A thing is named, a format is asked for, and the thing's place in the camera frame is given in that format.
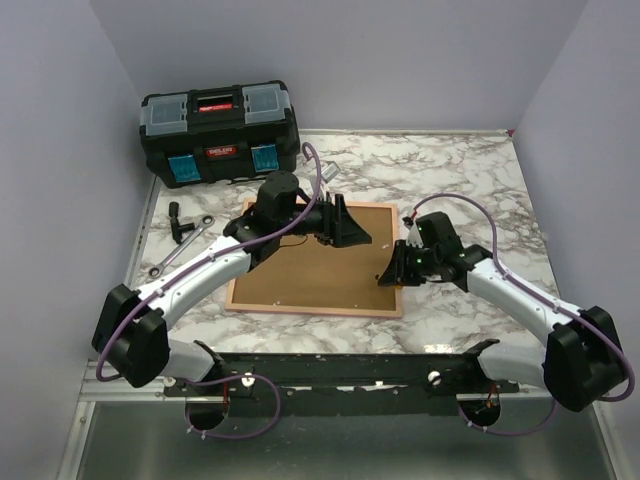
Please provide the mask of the pink picture frame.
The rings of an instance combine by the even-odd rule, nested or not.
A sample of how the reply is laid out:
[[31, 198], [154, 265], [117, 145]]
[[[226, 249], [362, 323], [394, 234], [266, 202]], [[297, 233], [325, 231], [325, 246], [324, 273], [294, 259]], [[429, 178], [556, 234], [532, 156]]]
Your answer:
[[350, 202], [349, 212], [372, 242], [344, 249], [320, 245], [313, 237], [287, 237], [265, 263], [228, 287], [226, 309], [269, 314], [310, 314], [400, 318], [402, 296], [380, 287], [399, 238], [393, 203]]

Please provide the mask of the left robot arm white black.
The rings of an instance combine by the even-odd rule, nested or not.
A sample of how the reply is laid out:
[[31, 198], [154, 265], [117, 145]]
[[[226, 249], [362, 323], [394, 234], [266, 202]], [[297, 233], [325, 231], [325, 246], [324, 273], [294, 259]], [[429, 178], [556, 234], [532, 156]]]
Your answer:
[[188, 382], [201, 395], [214, 393], [222, 380], [219, 357], [201, 342], [173, 341], [169, 332], [209, 294], [276, 253], [287, 235], [313, 236], [334, 248], [372, 241], [342, 195], [309, 197], [294, 174], [270, 173], [255, 202], [194, 259], [136, 290], [118, 285], [108, 293], [92, 339], [97, 380], [109, 381], [103, 368], [110, 365], [114, 379], [134, 388], [165, 376]]

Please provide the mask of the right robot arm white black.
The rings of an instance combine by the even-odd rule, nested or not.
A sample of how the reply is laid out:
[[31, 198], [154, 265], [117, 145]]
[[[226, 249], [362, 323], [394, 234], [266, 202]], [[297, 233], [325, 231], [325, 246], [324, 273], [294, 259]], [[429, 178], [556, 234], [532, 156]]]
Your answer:
[[612, 389], [629, 382], [617, 331], [609, 313], [565, 302], [497, 267], [479, 245], [464, 246], [443, 212], [409, 223], [409, 235], [395, 242], [381, 287], [452, 283], [491, 303], [539, 341], [536, 348], [497, 343], [464, 362], [460, 379], [480, 392], [495, 380], [546, 389], [565, 409], [580, 412]]

